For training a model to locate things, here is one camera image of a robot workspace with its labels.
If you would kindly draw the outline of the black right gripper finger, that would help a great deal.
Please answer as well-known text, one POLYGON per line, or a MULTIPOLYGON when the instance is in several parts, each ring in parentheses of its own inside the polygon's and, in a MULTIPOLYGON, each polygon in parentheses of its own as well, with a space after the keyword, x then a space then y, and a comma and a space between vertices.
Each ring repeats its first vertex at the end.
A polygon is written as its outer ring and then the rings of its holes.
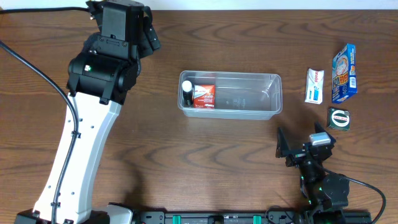
MULTIPOLYGON (((322 127, 322 125, 319 122, 314 122, 314 127, 315 127, 315 133, 326 132, 326 130, 322 127)), ((336 142, 336 139, 332 135, 330 135, 328 132, 326 132, 326 133, 331 138, 330 144, 334 144, 336 142)))
POLYGON ((287 157, 289 152, 289 144, 285 138, 285 134, 282 128, 278 128, 277 130, 277 147, 275 156, 276 157, 287 157))

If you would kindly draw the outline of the green round tin box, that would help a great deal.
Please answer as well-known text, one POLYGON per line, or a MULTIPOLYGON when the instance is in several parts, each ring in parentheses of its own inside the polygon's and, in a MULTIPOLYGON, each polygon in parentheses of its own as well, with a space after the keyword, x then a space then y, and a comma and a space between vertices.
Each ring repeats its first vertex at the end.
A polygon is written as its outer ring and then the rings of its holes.
POLYGON ((331 129, 348 131, 350 129, 351 117, 348 110, 338 108, 328 109, 327 126, 331 129))

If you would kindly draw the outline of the white Panadol box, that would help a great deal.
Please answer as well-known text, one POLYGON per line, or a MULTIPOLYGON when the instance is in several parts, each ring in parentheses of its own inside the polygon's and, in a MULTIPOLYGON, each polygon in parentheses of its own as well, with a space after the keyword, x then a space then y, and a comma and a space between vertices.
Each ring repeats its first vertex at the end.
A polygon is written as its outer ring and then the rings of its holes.
POLYGON ((323 101, 323 70, 313 70, 311 68, 307 71, 307 85, 305 92, 305 102, 320 105, 323 101))

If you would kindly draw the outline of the blue KoolFever box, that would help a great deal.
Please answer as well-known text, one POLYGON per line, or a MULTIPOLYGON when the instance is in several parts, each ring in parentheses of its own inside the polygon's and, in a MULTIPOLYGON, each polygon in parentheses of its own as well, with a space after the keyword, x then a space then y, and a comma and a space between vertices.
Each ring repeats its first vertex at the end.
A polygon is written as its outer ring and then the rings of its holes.
POLYGON ((356 46, 346 44, 332 61, 331 102, 340 104, 358 92, 356 46))

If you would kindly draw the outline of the clear plastic container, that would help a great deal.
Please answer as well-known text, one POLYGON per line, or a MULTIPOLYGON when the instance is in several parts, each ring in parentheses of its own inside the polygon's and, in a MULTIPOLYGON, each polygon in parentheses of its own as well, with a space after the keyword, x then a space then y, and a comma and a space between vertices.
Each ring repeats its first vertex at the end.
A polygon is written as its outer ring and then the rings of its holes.
POLYGON ((269 120, 282 111, 282 80, 270 73, 186 70, 180 74, 177 104, 188 117, 269 120), (184 81, 193 86, 213 85, 215 107, 187 105, 184 81))

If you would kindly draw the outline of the black bottle with white cap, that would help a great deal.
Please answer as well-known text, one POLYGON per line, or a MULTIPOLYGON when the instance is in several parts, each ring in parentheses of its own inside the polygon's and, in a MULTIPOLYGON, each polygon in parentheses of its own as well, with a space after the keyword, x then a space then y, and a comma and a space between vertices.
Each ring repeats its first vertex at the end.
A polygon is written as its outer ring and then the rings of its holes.
POLYGON ((182 82, 182 96, 185 106, 192 107, 194 103, 194 85, 191 81, 185 80, 182 82))

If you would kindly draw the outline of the red orange medicine box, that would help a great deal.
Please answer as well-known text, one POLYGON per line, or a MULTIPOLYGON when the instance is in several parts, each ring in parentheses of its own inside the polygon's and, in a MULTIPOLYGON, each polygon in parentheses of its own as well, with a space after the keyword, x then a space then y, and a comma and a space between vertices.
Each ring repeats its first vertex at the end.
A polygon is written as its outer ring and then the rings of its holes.
POLYGON ((194 108, 215 108, 215 85, 195 85, 193 93, 194 108))

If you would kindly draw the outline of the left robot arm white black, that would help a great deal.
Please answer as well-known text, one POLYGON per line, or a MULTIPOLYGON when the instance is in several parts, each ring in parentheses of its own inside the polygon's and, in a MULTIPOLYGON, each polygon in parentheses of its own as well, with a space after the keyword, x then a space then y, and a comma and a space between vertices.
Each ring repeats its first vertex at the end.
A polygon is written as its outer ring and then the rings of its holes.
POLYGON ((108 134, 141 72, 160 48, 148 6, 88 1, 98 32, 68 66, 68 110, 52 170, 38 201, 16 223, 137 223, 131 208, 93 208, 93 186, 108 134))

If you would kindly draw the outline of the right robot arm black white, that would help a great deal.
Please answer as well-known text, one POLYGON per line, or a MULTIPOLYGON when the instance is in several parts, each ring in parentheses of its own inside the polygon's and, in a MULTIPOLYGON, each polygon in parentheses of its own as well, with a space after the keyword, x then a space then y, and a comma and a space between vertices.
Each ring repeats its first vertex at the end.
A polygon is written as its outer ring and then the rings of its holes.
POLYGON ((293 216, 294 223, 346 223, 343 208, 348 206, 349 181, 332 174, 323 162, 332 156, 336 140, 319 124, 300 149, 291 149, 281 128, 277 130, 275 156, 284 158, 287 167, 300 171, 300 190, 309 207, 293 216))

